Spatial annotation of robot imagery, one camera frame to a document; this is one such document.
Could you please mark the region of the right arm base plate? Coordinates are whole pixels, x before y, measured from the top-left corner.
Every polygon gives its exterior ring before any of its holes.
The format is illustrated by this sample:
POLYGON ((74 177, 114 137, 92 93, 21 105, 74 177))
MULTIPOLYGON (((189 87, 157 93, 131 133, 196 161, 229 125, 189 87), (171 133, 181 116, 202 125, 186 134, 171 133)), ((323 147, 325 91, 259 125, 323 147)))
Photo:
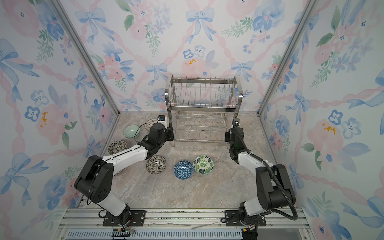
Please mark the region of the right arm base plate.
POLYGON ((221 219, 221 223, 227 227, 265 227, 267 225, 264 216, 255 215, 249 216, 244 211, 225 210, 225 216, 221 219))

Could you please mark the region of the green leaf pattern bowl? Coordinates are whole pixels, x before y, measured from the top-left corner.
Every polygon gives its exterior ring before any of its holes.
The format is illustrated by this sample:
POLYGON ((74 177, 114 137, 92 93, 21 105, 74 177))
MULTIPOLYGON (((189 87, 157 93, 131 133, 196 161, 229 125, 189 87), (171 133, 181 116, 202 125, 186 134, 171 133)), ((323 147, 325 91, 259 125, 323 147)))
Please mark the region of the green leaf pattern bowl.
POLYGON ((215 163, 213 159, 206 155, 200 155, 196 157, 196 159, 193 162, 193 165, 194 165, 195 171, 201 175, 208 175, 215 168, 215 163))

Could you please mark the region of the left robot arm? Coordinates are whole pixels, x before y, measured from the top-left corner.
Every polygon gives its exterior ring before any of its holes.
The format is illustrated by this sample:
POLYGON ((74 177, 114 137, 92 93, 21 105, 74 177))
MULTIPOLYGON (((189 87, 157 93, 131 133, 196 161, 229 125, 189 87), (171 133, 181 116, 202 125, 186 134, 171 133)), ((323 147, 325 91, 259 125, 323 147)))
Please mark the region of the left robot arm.
POLYGON ((174 129, 155 123, 150 132, 133 147, 115 155, 92 155, 75 181, 75 189, 94 204, 115 217, 114 222, 126 226, 131 220, 130 207, 112 193, 113 177, 119 171, 153 157, 162 146, 174 140, 174 129))

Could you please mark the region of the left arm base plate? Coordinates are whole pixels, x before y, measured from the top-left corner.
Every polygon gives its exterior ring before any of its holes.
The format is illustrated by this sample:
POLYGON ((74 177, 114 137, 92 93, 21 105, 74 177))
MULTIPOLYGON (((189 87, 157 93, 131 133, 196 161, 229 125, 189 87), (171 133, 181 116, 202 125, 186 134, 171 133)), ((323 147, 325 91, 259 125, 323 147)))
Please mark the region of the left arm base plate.
POLYGON ((102 217, 104 227, 142 227, 146 216, 145 210, 123 211, 119 216, 106 212, 102 217))

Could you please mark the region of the steel two-tier dish rack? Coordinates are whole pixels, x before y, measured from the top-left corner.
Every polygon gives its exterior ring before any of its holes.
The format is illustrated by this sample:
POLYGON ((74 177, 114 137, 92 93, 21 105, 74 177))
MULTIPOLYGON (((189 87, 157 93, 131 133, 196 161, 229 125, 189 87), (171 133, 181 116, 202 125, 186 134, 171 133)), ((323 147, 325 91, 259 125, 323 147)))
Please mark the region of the steel two-tier dish rack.
POLYGON ((165 86, 175 142, 225 145, 244 98, 244 77, 188 78, 170 75, 165 86))

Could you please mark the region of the blue triangle pattern bowl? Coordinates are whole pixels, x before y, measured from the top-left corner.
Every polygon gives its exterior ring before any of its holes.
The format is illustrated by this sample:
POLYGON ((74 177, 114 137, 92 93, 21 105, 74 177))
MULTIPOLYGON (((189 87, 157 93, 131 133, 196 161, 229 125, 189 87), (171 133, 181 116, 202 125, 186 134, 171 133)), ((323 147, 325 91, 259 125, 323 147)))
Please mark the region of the blue triangle pattern bowl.
POLYGON ((174 175, 180 180, 190 178, 194 173, 194 166, 191 162, 182 160, 175 164, 174 175))

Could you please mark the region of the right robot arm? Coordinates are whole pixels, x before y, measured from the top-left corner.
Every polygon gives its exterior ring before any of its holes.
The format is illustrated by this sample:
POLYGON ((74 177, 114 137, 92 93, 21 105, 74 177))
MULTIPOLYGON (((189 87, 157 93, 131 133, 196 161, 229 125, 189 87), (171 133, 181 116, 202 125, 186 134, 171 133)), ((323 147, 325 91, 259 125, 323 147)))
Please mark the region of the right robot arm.
POLYGON ((258 219, 273 213, 296 221, 299 218, 296 196, 286 167, 271 164, 254 154, 246 146, 244 130, 239 126, 234 125, 226 132, 225 142, 230 144, 231 159, 252 172, 256 179, 256 196, 240 204, 240 222, 245 226, 256 225, 258 219))

